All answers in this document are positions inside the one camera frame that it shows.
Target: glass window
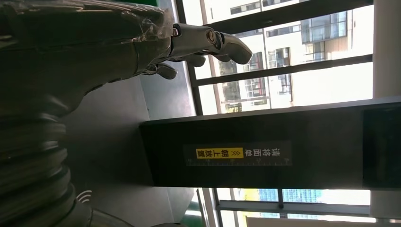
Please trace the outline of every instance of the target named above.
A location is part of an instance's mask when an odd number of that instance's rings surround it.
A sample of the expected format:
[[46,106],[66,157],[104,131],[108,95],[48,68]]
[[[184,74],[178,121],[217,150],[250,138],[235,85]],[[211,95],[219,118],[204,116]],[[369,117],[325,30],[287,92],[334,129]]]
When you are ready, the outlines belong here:
[[[373,64],[369,62],[260,79],[264,80],[264,84],[255,84],[256,82],[253,81],[254,84],[249,85],[249,80],[230,82],[233,85],[229,83],[216,84],[219,92],[214,93],[213,89],[209,89],[209,95],[201,94],[201,98],[205,96],[205,99],[209,99],[208,102],[202,101],[202,108],[204,110],[217,108],[215,94],[219,95],[218,105],[220,105],[222,114],[227,113],[225,111],[226,104],[239,106],[241,103],[241,107],[236,109],[244,112],[370,99],[373,93]],[[231,87],[230,91],[233,94],[230,96],[220,94],[228,86]],[[255,91],[253,93],[253,90],[262,89],[263,86],[264,92]]]
[[[261,78],[258,81],[241,80],[215,84],[207,89],[202,88],[205,86],[200,87],[202,106],[209,105],[204,107],[204,110],[208,110],[204,113],[224,114],[371,98],[372,66],[369,63],[298,72],[285,76],[264,77],[262,71],[373,53],[373,26],[371,26],[373,6],[354,9],[347,13],[350,12],[359,26],[355,31],[350,28],[350,31],[353,31],[352,35],[346,33],[344,37],[305,44],[302,43],[303,35],[300,32],[272,37],[264,35],[275,29],[300,26],[301,21],[298,21],[271,27],[269,30],[265,28],[262,34],[242,37],[241,40],[254,53],[246,65],[236,64],[233,61],[220,62],[215,58],[209,61],[207,58],[204,66],[195,68],[198,79],[257,70],[261,70]],[[338,21],[343,20],[345,16],[342,15],[346,14],[339,13],[335,18]],[[346,22],[338,23],[339,35],[342,32],[340,23]]]
[[230,10],[231,10],[231,15],[232,15],[232,14],[236,14],[236,13],[242,13],[242,12],[246,12],[246,11],[250,11],[250,10],[254,10],[254,9],[259,9],[260,7],[261,7],[260,2],[253,2],[253,3],[246,4],[246,5],[233,7]]
[[324,61],[326,52],[324,50],[325,42],[318,42],[305,45],[305,62]]
[[309,215],[309,214],[287,214],[289,219],[309,219],[309,220],[325,220],[325,221],[350,221],[350,222],[370,222],[375,223],[375,218],[353,217],[353,216],[336,216],[336,215]]
[[269,69],[285,67],[290,65],[289,48],[280,48],[268,51]]
[[247,31],[247,32],[241,32],[241,33],[235,34],[235,36],[238,38],[244,38],[244,37],[248,37],[248,36],[252,36],[252,35],[260,35],[260,34],[263,34],[263,29],[256,29],[256,30],[251,30],[251,31]]
[[[236,35],[253,53],[261,53],[259,54],[259,64],[254,68],[258,70],[373,53],[373,26],[371,26],[373,24],[373,6],[350,10],[344,12],[344,15],[351,14],[351,12],[353,12],[353,20],[358,24],[358,29],[355,28],[355,30],[353,27],[347,28],[347,22],[343,21],[326,26],[311,27],[305,31],[304,21],[310,21],[310,25],[312,25],[310,19]],[[341,13],[336,14],[335,18],[342,20],[340,15]],[[295,27],[302,27],[302,32],[294,32],[296,31]],[[274,51],[279,49],[285,53],[278,54],[288,54],[288,58],[276,60]],[[197,79],[251,71],[249,64],[243,66],[231,62],[230,65],[224,66],[229,70],[221,70],[221,67],[223,67],[221,63],[213,58],[211,62],[207,61],[201,69],[195,69]]]
[[301,21],[302,43],[330,40],[347,36],[347,12]]
[[345,205],[370,205],[370,191],[283,189],[283,201]]
[[296,26],[288,26],[288,27],[283,27],[283,28],[278,28],[274,29],[271,31],[266,32],[267,37],[273,37],[273,36],[278,36],[278,35],[285,35],[285,34],[290,34],[292,32],[299,32],[301,30],[299,25]]
[[287,1],[291,1],[291,0],[263,0],[263,6],[271,6],[271,5],[275,5],[275,4],[279,4],[279,3],[283,3],[283,2],[287,2]]
[[277,189],[217,188],[220,200],[278,202]]

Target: plastic wrap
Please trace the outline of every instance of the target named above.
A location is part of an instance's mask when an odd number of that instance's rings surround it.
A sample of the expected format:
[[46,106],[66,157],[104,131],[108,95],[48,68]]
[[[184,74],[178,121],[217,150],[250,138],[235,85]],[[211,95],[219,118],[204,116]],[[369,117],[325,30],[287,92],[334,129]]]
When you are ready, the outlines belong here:
[[92,0],[0,2],[0,50],[157,41],[172,34],[167,9]]

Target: black panel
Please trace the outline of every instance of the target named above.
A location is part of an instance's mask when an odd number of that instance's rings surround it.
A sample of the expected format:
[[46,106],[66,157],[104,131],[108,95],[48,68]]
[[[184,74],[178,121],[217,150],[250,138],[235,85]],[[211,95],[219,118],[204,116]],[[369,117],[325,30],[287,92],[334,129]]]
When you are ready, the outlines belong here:
[[[363,184],[365,110],[398,107],[399,101],[199,116],[147,122],[140,129],[156,186],[367,189],[373,185]],[[292,166],[185,164],[184,145],[258,141],[290,141]],[[392,170],[389,177],[396,177],[399,170]]]
[[401,108],[364,112],[364,183],[401,188]]

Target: gray wall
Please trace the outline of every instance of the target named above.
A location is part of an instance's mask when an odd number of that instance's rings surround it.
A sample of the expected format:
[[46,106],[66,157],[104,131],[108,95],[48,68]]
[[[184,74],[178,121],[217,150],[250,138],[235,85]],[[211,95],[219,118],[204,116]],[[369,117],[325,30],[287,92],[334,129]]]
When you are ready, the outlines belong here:
[[89,204],[136,227],[173,222],[166,188],[149,187],[138,124],[148,120],[139,77],[89,93],[63,118],[77,194],[92,190]]
[[[159,0],[159,7],[175,13],[172,0]],[[165,62],[178,71],[173,80],[166,80],[159,75],[141,75],[143,92],[151,120],[195,116],[192,92],[186,75],[186,64]]]

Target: window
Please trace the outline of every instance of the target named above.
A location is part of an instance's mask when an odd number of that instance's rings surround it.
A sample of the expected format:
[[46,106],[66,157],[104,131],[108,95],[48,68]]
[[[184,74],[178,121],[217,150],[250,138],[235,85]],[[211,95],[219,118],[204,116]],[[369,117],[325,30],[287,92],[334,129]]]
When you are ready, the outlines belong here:
[[242,12],[246,12],[246,11],[250,11],[250,10],[254,10],[254,9],[259,9],[261,7],[260,2],[253,2],[253,3],[249,3],[246,5],[242,5],[242,6],[237,6],[234,8],[231,8],[231,15],[232,14],[237,14],[237,13],[242,13]]
[[224,83],[222,87],[225,101],[241,99],[238,81]]
[[244,72],[262,70],[263,69],[263,57],[262,52],[254,53],[249,60],[249,63],[243,65]]
[[[286,68],[295,65],[312,63],[316,61],[326,61],[355,57],[373,53],[373,6],[363,7],[347,11],[347,14],[354,14],[353,20],[358,27],[364,29],[357,30],[349,28],[352,36],[321,40],[316,42],[303,43],[302,33],[295,32],[296,27],[300,27],[301,21],[291,22],[282,25],[282,29],[271,32],[277,37],[263,37],[263,35],[251,35],[240,39],[248,45],[254,55],[246,65],[234,62],[219,62],[213,58],[213,67],[208,62],[203,67],[195,68],[197,79],[209,79],[211,74],[216,77],[235,75],[250,71],[260,71],[260,80],[241,80],[233,83],[216,82],[217,89],[201,86],[205,93],[202,93],[202,104],[205,105],[204,113],[223,114],[232,111],[252,111],[269,108],[286,108],[297,105],[316,105],[323,103],[335,103],[351,100],[366,99],[371,97],[372,71],[368,64],[361,66],[342,66],[333,67],[325,70],[308,70],[297,73],[283,73],[265,77],[263,70],[273,68]],[[331,22],[344,20],[341,15],[329,15]],[[318,25],[327,23],[327,20],[313,18]],[[268,27],[263,29],[263,33],[268,32]],[[250,35],[259,31],[253,30],[249,33],[237,34]],[[351,85],[351,81],[357,82],[358,86]],[[264,87],[264,91],[259,92],[259,88]],[[241,108],[232,107],[241,103]]]
[[370,191],[283,189],[283,201],[345,205],[370,205]]
[[289,48],[268,51],[269,69],[285,67],[290,65]]
[[256,29],[256,30],[251,30],[251,31],[247,31],[247,32],[241,32],[238,34],[235,34],[235,36],[237,38],[244,38],[244,37],[248,37],[248,36],[252,36],[252,35],[260,35],[263,34],[263,29]]
[[219,61],[218,65],[220,67],[221,76],[237,73],[237,65],[233,60],[230,60],[228,62]]
[[226,104],[226,113],[242,112],[242,103]]
[[285,35],[285,34],[290,34],[290,33],[299,32],[299,31],[301,31],[301,27],[299,25],[289,26],[289,27],[283,27],[283,28],[267,31],[266,36],[273,37],[273,36]]
[[[264,78],[247,79],[245,81],[246,96],[248,98],[266,96],[266,85]],[[267,100],[251,102],[251,105],[265,105]]]
[[290,95],[291,94],[291,74],[284,74],[278,76],[281,80],[281,91],[280,95]]
[[283,3],[286,1],[291,1],[291,0],[263,0],[263,6],[271,6],[279,3]]
[[324,61],[325,59],[324,41],[305,45],[305,62]]
[[301,20],[302,43],[347,36],[347,12]]

